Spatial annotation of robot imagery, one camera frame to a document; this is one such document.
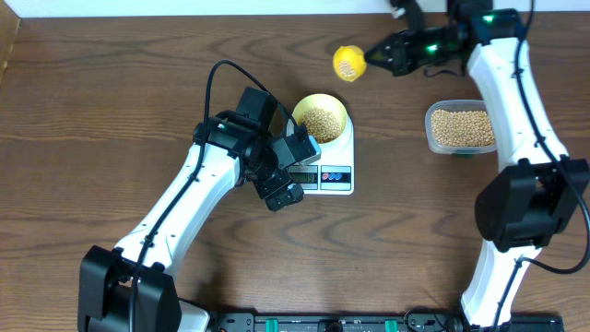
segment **scale display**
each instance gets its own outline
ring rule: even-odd
[[[317,184],[317,173],[315,172],[292,172],[291,179],[298,184]]]
[[[295,165],[289,167],[289,174],[308,194],[352,191],[350,166]]]

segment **yellow bowl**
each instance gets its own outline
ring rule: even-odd
[[[336,75],[347,82],[353,82],[365,73],[365,53],[357,46],[340,46],[332,61]]]
[[[303,115],[309,111],[312,111],[313,108],[324,109],[336,117],[340,127],[340,133],[338,134],[338,137],[340,137],[348,124],[347,109],[344,107],[342,102],[330,95],[322,93],[313,94],[303,98],[293,110],[293,119],[297,121],[297,125],[301,125],[301,119],[303,118]]]

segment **green led light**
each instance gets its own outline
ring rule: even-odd
[[[430,52],[430,53],[434,53],[434,52],[436,52],[438,49],[439,49],[439,45],[437,45],[437,44],[433,44],[433,45],[430,45],[430,46],[427,46],[427,47],[426,47],[426,51],[428,51],[428,52]]]

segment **robot end effector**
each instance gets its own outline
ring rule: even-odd
[[[427,27],[416,0],[390,0],[392,8],[403,9],[408,29],[387,36],[365,54],[367,64],[386,69],[395,77],[408,75],[423,66],[461,61],[462,76],[474,47],[492,39],[522,38],[524,27],[515,9],[492,10],[492,0],[447,0],[449,24]]]
[[[241,178],[254,184],[271,211],[303,199],[303,189],[291,179],[289,166],[296,162],[308,164],[321,156],[317,142],[308,135],[304,124],[294,123],[294,133],[289,136],[284,135],[285,125],[281,137],[272,137],[269,127],[277,107],[287,122],[294,122],[271,94],[246,88],[235,112],[224,111],[208,119],[206,141],[226,149],[229,156],[240,158]],[[203,124],[198,124],[194,132],[198,145],[203,144],[202,131]]]

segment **soybeans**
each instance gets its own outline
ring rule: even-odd
[[[447,147],[485,147],[496,144],[485,111],[432,113],[432,133],[441,145]]]
[[[343,77],[355,77],[357,75],[357,71],[352,68],[352,64],[346,60],[338,63],[338,71]]]
[[[302,116],[301,123],[307,126],[307,132],[318,143],[327,143],[340,136],[340,122],[333,113],[322,108],[311,108]]]

